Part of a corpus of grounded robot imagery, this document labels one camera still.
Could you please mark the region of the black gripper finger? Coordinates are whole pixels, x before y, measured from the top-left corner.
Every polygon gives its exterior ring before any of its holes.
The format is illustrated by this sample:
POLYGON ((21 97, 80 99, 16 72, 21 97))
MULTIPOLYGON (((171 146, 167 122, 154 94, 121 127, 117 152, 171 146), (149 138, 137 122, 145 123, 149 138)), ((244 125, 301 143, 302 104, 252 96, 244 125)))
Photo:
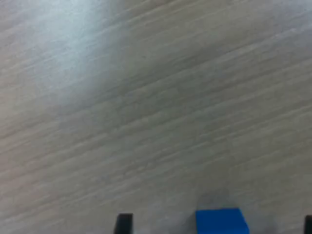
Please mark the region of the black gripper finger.
POLYGON ((304 234, 312 234, 312 216, 305 216, 304 234))
POLYGON ((134 216, 132 213, 120 213, 117 215, 114 234, 133 234, 134 216))

